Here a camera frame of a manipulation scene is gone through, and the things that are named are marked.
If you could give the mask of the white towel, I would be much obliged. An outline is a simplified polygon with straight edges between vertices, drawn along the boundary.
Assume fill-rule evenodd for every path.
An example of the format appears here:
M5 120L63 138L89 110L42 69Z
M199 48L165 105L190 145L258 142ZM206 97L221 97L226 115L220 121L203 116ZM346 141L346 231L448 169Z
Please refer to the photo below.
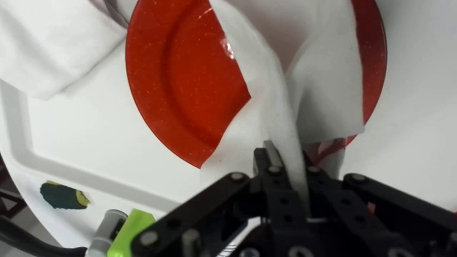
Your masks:
M253 174L253 150L271 140L306 213L302 147L364 131L362 67L351 0L210 0L250 100L201 166L209 186Z
M0 0L0 84L48 100L127 34L117 0Z

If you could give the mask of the red plate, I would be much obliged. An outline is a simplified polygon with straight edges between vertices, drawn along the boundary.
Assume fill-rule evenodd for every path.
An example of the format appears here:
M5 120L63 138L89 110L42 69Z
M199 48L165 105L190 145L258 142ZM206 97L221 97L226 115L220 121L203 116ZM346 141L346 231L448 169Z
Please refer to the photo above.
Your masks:
M284 68L315 25L311 5L324 0L228 0L241 4L278 54ZM363 68L363 120L372 115L387 67L387 41L375 0L351 0ZM276 43L296 26L298 43ZM139 0L128 28L127 77L142 118L160 142L201 170L206 168L223 133L249 101L245 81L209 0Z

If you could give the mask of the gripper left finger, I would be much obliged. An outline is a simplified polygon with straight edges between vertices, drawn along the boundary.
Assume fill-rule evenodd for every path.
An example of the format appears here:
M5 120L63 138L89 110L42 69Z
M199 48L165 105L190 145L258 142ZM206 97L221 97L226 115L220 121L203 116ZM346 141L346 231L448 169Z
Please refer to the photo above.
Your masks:
M253 218L228 257L309 257L309 193L300 147L291 158L268 140L253 172L220 178L133 238L132 257L217 257Z

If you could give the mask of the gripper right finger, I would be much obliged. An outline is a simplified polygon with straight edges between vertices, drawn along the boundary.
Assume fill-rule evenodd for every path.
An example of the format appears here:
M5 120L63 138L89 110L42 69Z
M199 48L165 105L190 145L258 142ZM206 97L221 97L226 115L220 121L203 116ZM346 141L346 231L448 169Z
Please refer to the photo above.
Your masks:
M330 223L331 257L457 257L457 213L370 177L334 179L304 155L313 218Z

